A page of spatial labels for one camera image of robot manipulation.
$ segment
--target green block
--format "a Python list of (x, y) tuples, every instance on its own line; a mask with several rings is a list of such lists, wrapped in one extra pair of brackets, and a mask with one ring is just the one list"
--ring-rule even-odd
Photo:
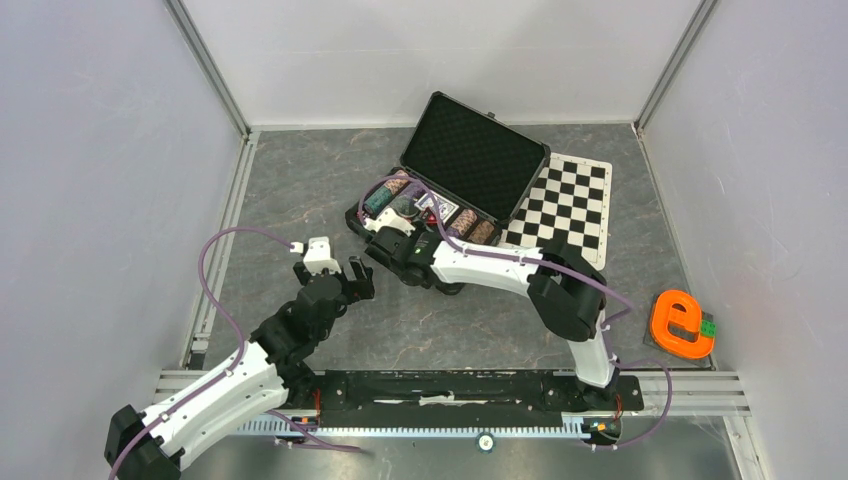
[(701, 320), (701, 335), (715, 338), (715, 323), (704, 318)]

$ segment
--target chessboard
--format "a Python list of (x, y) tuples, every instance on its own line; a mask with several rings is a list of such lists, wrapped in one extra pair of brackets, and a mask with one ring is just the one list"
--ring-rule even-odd
[(598, 270), (606, 264), (612, 165), (587, 158), (551, 154), (501, 246), (543, 247), (555, 234), (581, 247)]

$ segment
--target case lid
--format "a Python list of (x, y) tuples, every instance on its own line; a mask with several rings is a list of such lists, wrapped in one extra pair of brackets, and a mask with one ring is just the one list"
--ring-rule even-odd
[(400, 163), (498, 223), (518, 213), (550, 158), (547, 145), (436, 92)]

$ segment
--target white wall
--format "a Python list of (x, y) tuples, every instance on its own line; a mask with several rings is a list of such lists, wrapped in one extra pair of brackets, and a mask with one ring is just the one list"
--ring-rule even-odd
[(848, 4), (721, 2), (647, 129), (779, 479), (843, 478)]
[(177, 360), (239, 139), (162, 2), (0, 7), (0, 477), (98, 479)]
[(187, 0), (253, 125), (635, 119), (698, 0)]

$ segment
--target orange plastic object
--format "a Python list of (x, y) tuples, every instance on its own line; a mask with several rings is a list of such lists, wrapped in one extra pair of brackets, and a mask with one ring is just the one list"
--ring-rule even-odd
[[(651, 315), (651, 335), (665, 350), (692, 360), (704, 358), (713, 351), (715, 338), (701, 335), (701, 306), (686, 292), (668, 290), (657, 298)], [(670, 326), (695, 335), (690, 342), (669, 331)]]

